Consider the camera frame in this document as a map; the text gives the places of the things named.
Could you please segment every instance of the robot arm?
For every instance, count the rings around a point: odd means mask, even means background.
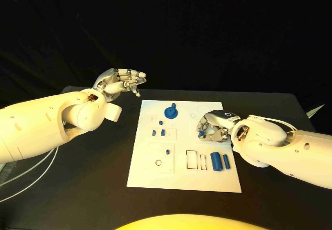
[[[108,103],[120,92],[133,91],[146,82],[146,74],[110,69],[92,89],[17,103],[0,109],[0,163],[47,152],[78,135],[95,130],[104,118],[117,121],[121,108]]]
[[[257,167],[271,165],[286,175],[332,189],[332,136],[313,132],[299,131],[283,121],[250,115],[247,119],[234,118],[232,124],[225,117],[237,117],[232,113],[219,110],[203,116],[198,125],[216,126],[228,130],[228,136],[216,141],[232,140],[232,150],[239,153],[244,160]],[[284,130],[267,120],[287,125],[293,131]],[[213,134],[199,136],[203,140],[215,140]]]

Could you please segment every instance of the small blue piece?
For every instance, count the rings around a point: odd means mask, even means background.
[[[225,167],[226,167],[226,169],[231,169],[226,154],[222,155],[222,158],[224,158],[224,162],[225,162]]]
[[[172,104],[172,107],[169,107],[166,110],[164,110],[164,117],[167,118],[167,119],[173,119],[173,118],[176,118],[176,116],[177,116],[177,110],[176,110],[176,105],[175,105],[175,103]]]
[[[221,158],[219,158],[218,152],[211,153],[211,160],[212,160],[213,171],[222,171],[222,163],[221,163]]]
[[[199,131],[199,137],[203,136],[203,131]]]

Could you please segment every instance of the dark backdrop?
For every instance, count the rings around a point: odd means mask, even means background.
[[[251,1],[1,2],[0,105],[91,86],[108,68],[141,88],[287,92],[329,102],[329,8]]]

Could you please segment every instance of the black table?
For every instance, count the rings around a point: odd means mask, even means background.
[[[123,93],[115,100],[123,107],[118,122],[105,120],[94,132],[60,146],[39,182],[0,203],[7,227],[102,230],[151,216],[190,213],[235,219],[268,229],[332,228],[332,190],[286,176],[273,167],[251,166],[238,153],[234,157],[239,194],[125,187],[141,100],[222,102],[224,109],[242,118],[254,114],[315,130],[290,94],[141,90],[137,98]],[[27,161],[19,161],[20,171],[23,166],[27,169]],[[36,179],[47,163],[0,190],[0,198]]]

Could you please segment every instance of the white paper sheet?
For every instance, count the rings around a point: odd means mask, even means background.
[[[164,109],[176,104],[177,117],[167,119]],[[231,141],[216,143],[198,138],[196,125],[206,112],[222,109],[216,102],[143,101],[133,148],[128,187],[166,188],[241,193]],[[196,151],[198,160],[186,151]],[[211,153],[228,155],[231,169],[213,171]],[[198,169],[187,169],[187,163]]]

